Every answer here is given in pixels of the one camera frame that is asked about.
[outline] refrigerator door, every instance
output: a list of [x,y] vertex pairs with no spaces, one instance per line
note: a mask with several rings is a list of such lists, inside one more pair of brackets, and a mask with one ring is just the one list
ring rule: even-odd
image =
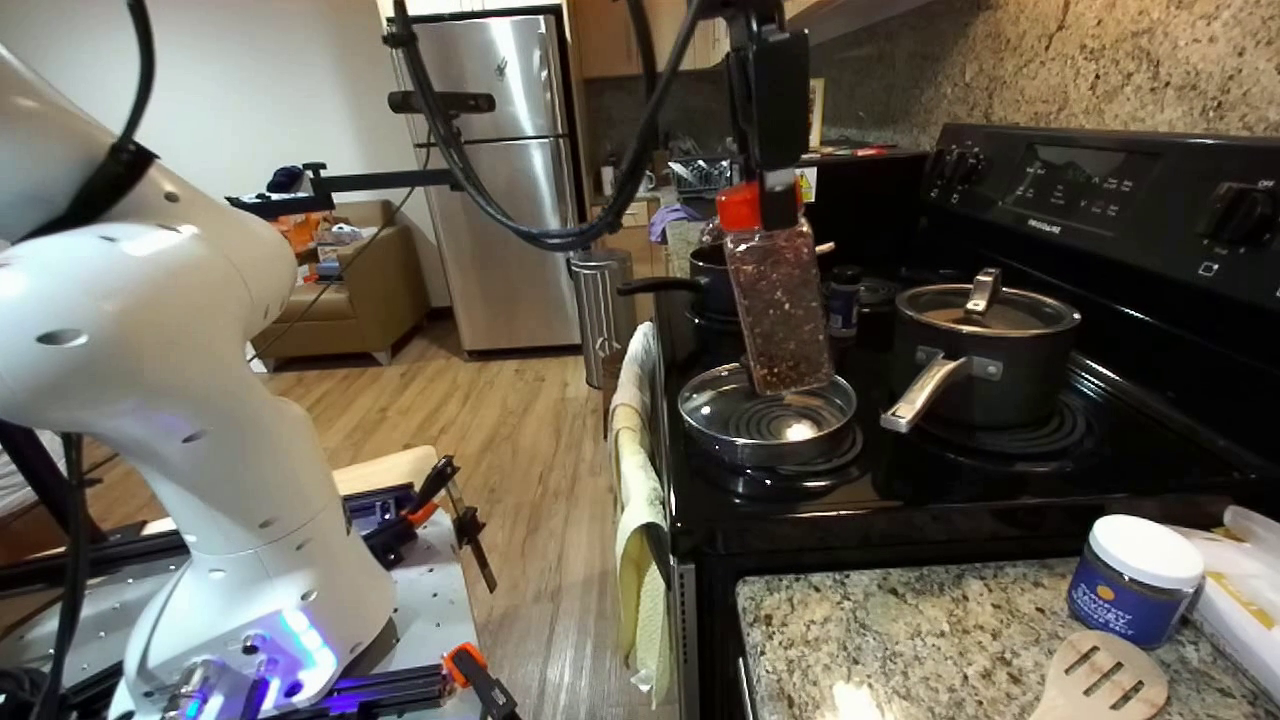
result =
[[463,112],[456,120],[469,145],[563,137],[563,54],[555,13],[530,17],[469,17],[469,19],[420,19],[414,47],[430,72],[437,90],[482,90],[491,112]]
[[[579,218],[570,211],[568,140],[469,145],[469,155],[519,223],[563,228]],[[427,202],[463,352],[579,343],[570,275],[558,253],[529,248],[463,190],[430,186]]]

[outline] wooden floor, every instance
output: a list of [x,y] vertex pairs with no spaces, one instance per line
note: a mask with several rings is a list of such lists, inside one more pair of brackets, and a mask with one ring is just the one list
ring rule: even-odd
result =
[[[671,717],[617,659],[604,399],[584,386],[579,355],[463,359],[451,325],[430,321],[388,369],[285,364],[269,385],[313,411],[333,468],[413,442],[456,454],[500,581],[489,597],[463,559],[479,646],[525,717]],[[126,462],[105,460],[101,475],[101,523],[160,517]],[[2,519],[0,534],[0,559],[55,540],[45,511]]]

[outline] blue label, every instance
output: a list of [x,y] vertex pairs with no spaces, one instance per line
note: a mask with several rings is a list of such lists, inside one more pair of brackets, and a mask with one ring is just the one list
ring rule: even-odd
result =
[[1182,592],[1133,584],[1104,569],[1092,550],[1078,557],[1066,586],[1066,609],[1078,625],[1124,636],[1139,646],[1164,644],[1182,605]]

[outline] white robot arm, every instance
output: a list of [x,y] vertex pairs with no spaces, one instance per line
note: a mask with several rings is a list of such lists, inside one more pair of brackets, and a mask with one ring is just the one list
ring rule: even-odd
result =
[[0,47],[0,414],[108,438],[192,547],[133,627],[111,717],[309,706],[388,625],[393,574],[309,414],[243,369],[290,253],[160,162],[97,223],[28,237],[108,148]]

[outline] wooden spatula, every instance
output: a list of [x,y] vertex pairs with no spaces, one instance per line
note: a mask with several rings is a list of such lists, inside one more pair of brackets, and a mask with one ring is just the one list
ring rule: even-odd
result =
[[1167,704],[1164,668],[1106,630],[1073,630],[1046,659],[1030,720],[1148,720]]

